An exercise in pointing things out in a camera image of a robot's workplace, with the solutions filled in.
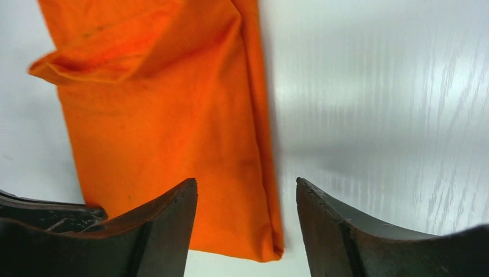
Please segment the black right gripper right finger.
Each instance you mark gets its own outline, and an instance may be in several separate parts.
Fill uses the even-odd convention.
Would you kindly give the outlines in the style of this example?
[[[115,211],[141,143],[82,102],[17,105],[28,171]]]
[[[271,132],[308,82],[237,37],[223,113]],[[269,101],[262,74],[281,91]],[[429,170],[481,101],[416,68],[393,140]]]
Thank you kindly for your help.
[[[362,212],[304,178],[296,203],[312,276],[487,276],[488,226],[437,236]]]

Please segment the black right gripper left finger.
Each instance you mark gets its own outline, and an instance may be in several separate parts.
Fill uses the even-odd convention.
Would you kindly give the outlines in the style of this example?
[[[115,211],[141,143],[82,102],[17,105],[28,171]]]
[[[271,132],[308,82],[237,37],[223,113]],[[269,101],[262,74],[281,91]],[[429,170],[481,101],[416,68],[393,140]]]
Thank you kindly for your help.
[[[1,192],[2,276],[183,276],[197,206],[189,178],[116,218]]]

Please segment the orange t shirt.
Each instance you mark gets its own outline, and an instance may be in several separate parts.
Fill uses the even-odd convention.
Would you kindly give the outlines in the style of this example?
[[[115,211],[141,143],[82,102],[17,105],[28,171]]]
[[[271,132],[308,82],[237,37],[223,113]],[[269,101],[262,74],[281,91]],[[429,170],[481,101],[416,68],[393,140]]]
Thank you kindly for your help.
[[[83,198],[114,218],[186,178],[190,248],[284,251],[257,1],[40,1]]]

